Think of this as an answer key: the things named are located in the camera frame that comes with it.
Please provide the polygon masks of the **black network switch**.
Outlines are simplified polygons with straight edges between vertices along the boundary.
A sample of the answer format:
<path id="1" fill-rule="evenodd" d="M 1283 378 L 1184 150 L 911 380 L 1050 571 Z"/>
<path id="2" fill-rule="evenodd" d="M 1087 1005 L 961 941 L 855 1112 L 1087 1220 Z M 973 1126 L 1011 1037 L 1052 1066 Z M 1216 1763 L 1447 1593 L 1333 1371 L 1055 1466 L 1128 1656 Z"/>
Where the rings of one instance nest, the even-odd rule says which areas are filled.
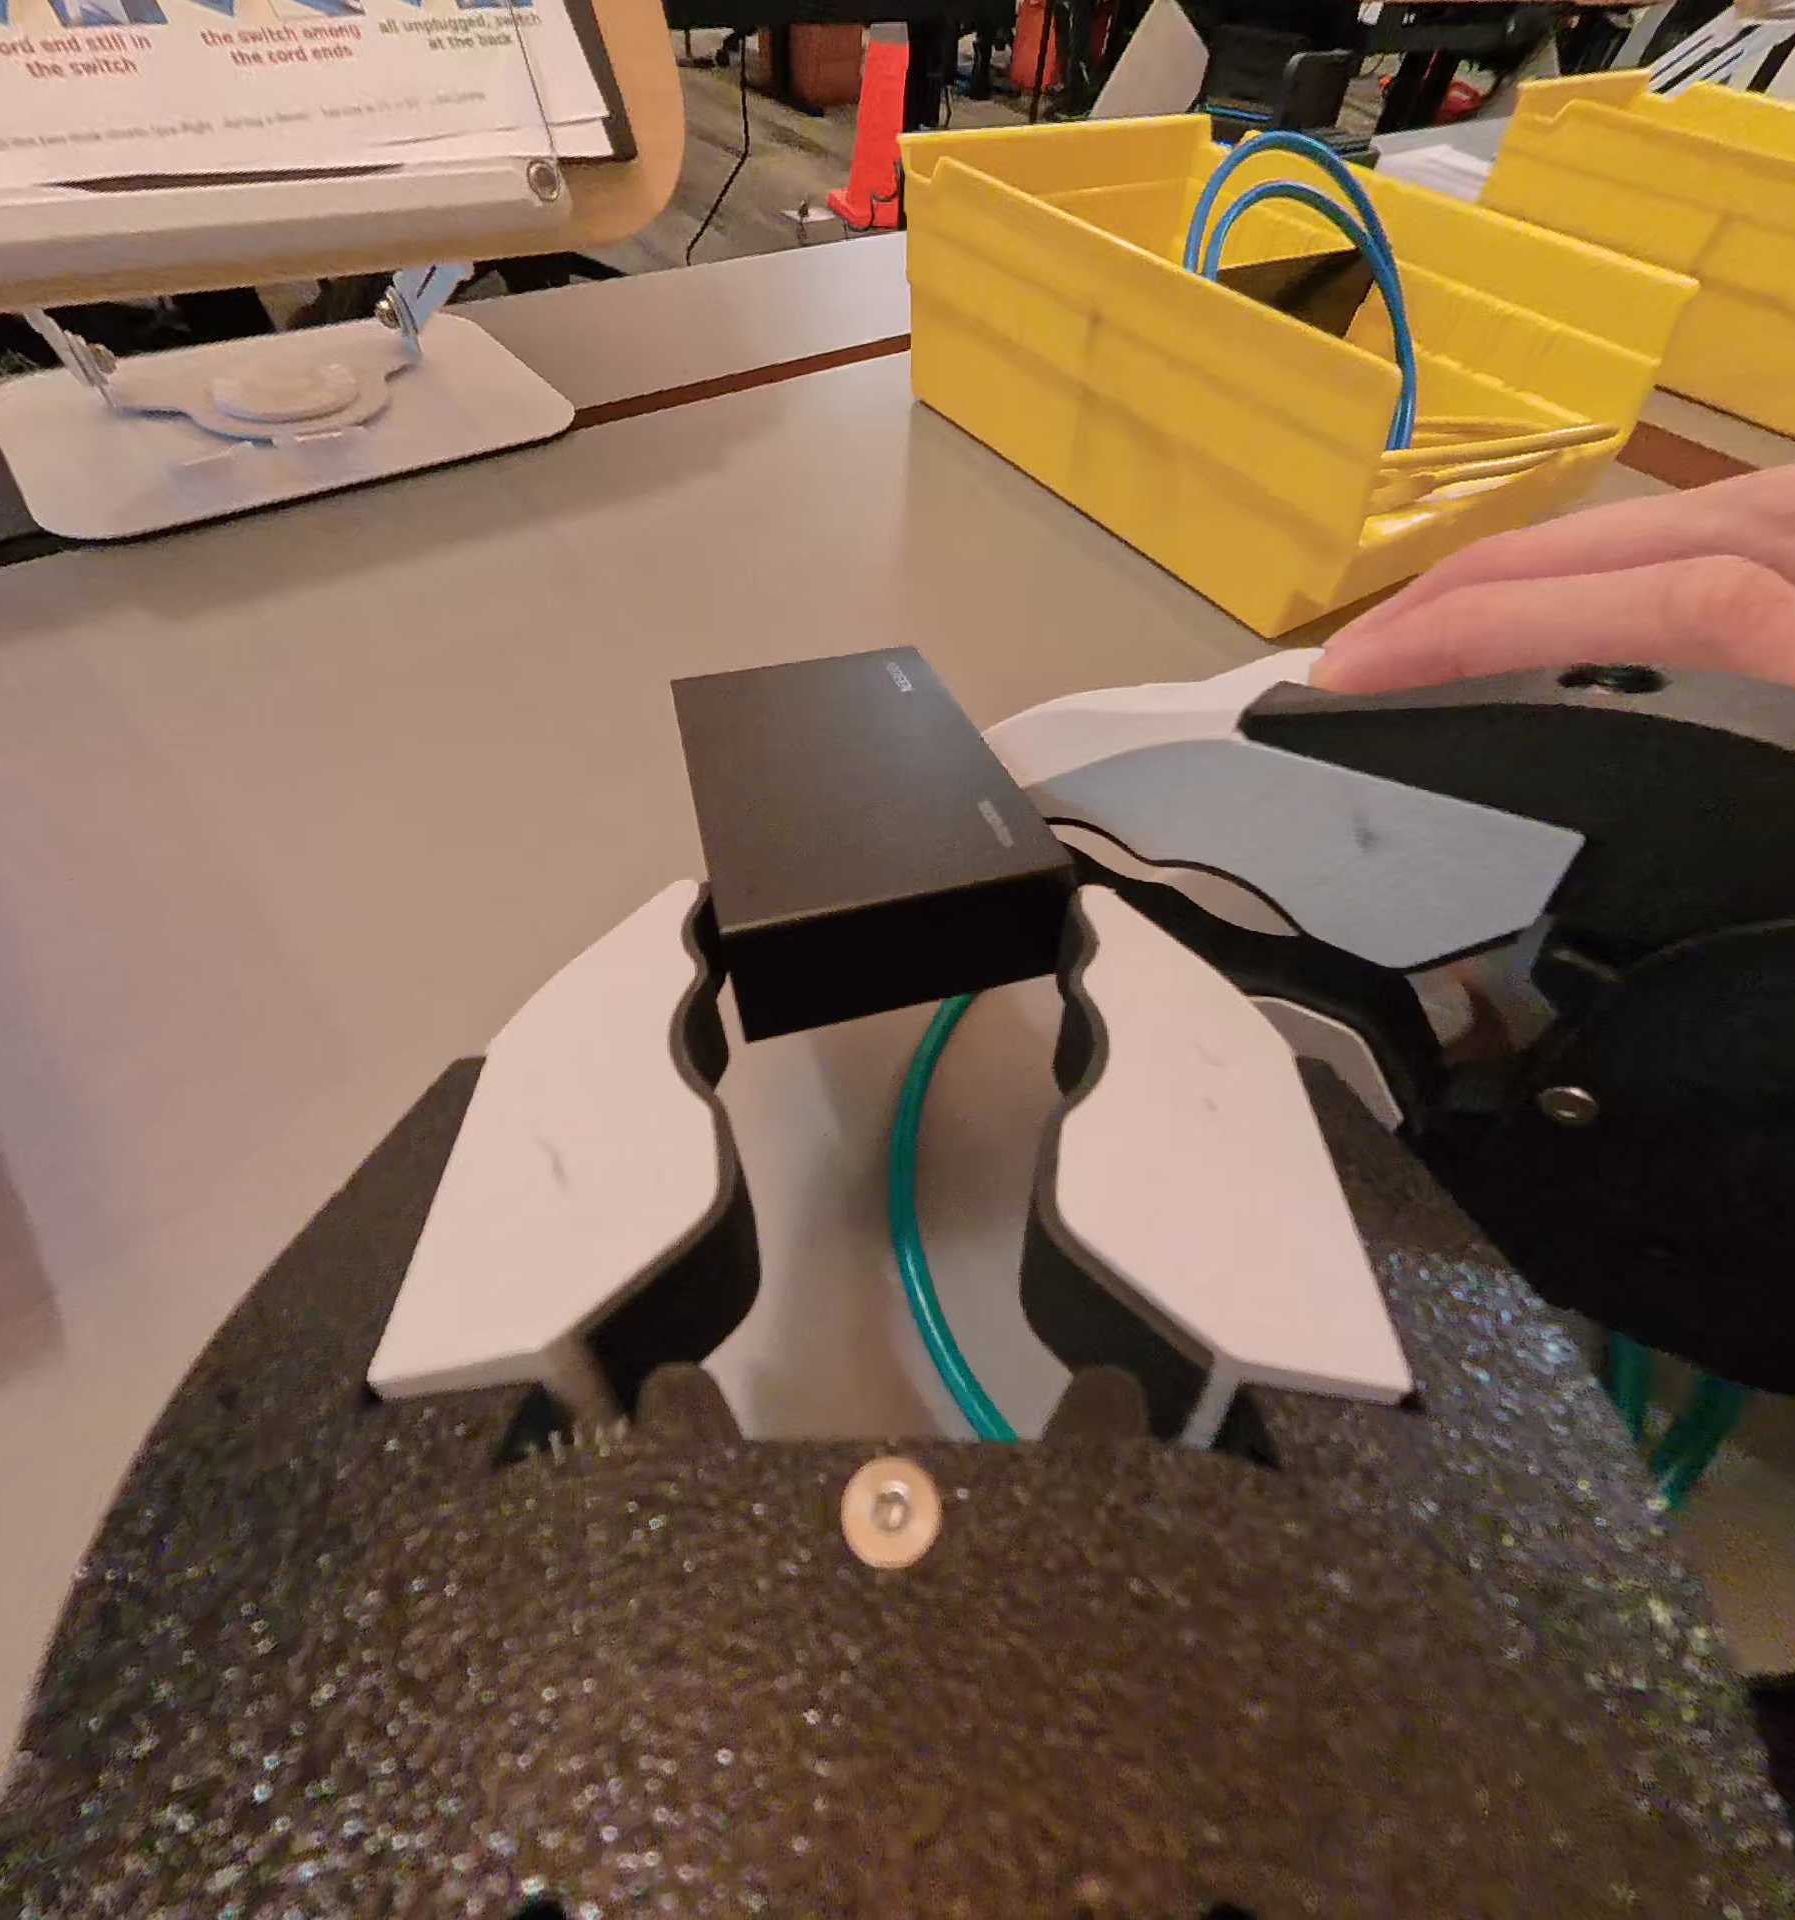
<path id="1" fill-rule="evenodd" d="M 919 651 L 668 693 L 750 1043 L 1055 976 L 1071 856 Z"/>

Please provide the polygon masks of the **wooden instruction clipboard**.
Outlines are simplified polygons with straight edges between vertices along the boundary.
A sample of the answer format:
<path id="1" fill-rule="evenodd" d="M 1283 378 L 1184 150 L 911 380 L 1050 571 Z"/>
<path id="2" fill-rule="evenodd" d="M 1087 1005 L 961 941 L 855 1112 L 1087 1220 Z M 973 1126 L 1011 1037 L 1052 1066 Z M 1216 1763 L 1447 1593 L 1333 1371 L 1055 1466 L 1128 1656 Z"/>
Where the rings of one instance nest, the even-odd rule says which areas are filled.
<path id="1" fill-rule="evenodd" d="M 660 5 L 0 5 L 0 312 L 580 252 L 681 159 Z"/>

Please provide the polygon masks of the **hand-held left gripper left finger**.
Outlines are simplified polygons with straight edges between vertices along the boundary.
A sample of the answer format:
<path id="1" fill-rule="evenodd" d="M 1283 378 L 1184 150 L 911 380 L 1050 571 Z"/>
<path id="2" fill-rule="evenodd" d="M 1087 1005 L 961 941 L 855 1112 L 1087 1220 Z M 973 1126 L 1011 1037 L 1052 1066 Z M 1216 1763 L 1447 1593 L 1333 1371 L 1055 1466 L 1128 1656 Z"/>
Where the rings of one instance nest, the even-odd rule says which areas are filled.
<path id="1" fill-rule="evenodd" d="M 490 1043 L 379 1339 L 382 1402 L 536 1385 L 634 1405 L 761 1289 L 709 890 L 679 880 Z"/>

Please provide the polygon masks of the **orange traffic cone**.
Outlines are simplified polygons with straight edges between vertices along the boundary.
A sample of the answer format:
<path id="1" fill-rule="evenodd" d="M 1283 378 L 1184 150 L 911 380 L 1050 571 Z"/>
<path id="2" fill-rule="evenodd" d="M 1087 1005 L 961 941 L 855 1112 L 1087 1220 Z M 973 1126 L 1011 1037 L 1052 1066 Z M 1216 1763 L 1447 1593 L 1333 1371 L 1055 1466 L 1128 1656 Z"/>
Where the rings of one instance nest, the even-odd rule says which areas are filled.
<path id="1" fill-rule="evenodd" d="M 900 21 L 866 29 L 855 136 L 847 183 L 829 209 L 847 236 L 896 232 L 901 222 L 901 131 L 909 79 L 909 29 Z"/>

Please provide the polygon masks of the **person's right hand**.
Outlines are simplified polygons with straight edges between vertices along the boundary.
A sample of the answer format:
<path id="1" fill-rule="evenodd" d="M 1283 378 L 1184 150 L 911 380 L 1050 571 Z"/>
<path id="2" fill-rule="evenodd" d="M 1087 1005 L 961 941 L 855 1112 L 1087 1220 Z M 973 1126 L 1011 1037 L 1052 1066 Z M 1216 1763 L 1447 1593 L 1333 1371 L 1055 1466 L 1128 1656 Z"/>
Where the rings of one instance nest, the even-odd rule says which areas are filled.
<path id="1" fill-rule="evenodd" d="M 1331 636 L 1312 687 L 1382 695 L 1578 666 L 1795 688 L 1795 468 L 1480 540 Z"/>

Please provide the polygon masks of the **white clipboard stand base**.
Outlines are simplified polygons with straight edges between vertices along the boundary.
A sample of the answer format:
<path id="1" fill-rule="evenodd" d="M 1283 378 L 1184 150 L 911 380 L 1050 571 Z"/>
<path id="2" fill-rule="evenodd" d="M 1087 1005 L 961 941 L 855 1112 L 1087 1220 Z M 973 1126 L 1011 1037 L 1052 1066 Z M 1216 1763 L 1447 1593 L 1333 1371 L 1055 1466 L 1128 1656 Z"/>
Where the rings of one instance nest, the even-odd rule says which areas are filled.
<path id="1" fill-rule="evenodd" d="M 27 311 L 59 367 L 0 385 L 24 511 L 64 540 L 141 540 L 547 445 L 573 403 L 447 311 L 468 272 L 408 268 L 370 321 L 126 361 Z"/>

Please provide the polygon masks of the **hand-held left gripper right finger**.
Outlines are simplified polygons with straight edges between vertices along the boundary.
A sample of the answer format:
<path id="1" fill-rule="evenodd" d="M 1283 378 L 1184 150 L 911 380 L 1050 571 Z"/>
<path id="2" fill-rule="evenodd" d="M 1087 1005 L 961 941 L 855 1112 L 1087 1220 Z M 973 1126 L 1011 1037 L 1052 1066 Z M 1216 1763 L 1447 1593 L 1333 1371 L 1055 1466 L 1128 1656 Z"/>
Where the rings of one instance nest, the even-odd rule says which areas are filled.
<path id="1" fill-rule="evenodd" d="M 1243 1389 L 1402 1407 L 1415 1381 L 1283 1035 L 1113 891 L 1076 891 L 1019 1304 L 1149 1435 L 1212 1444 Z"/>

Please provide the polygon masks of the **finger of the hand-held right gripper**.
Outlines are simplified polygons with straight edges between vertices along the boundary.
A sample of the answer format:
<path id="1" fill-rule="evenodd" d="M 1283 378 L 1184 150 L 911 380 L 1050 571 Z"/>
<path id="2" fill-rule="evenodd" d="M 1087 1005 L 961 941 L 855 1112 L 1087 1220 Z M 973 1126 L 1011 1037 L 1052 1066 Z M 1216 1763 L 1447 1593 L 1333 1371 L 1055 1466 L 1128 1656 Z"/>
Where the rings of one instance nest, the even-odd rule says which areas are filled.
<path id="1" fill-rule="evenodd" d="M 1104 885 L 1255 1002 L 1292 1051 L 1318 1061 L 1387 1129 L 1416 1129 L 1438 1093 L 1438 1039 L 1410 979 L 1307 934 L 1237 925 L 1160 880 L 1076 856 L 1076 880 Z"/>
<path id="2" fill-rule="evenodd" d="M 982 732 L 1050 825 L 1143 872 L 1216 875 L 1297 934 L 1379 969 L 1433 969 L 1538 924 L 1580 831 L 1250 742 L 1245 711 L 1318 652 L 1198 683 L 1065 695 Z"/>

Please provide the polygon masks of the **grey panel board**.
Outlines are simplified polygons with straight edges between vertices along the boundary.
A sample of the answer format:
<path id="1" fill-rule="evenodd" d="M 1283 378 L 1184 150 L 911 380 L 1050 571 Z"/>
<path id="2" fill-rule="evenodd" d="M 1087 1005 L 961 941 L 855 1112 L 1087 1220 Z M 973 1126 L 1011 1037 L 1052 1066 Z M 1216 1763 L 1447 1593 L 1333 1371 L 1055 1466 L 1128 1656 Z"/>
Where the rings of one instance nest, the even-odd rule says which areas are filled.
<path id="1" fill-rule="evenodd" d="M 1210 56 L 1205 33 L 1179 3 L 1151 3 L 1109 66 L 1089 118 L 1190 112 L 1200 100 Z"/>

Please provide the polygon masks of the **yellow plastic bin with divider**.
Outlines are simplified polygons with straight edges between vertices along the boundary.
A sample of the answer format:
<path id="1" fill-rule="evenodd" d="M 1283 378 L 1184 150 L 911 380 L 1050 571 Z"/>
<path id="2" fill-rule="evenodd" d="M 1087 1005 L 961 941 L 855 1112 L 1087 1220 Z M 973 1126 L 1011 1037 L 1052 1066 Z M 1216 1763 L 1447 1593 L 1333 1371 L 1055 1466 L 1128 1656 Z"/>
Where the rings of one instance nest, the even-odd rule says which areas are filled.
<path id="1" fill-rule="evenodd" d="M 1198 117 L 901 159 L 915 396 L 1269 640 L 1587 492 L 1698 292 Z"/>

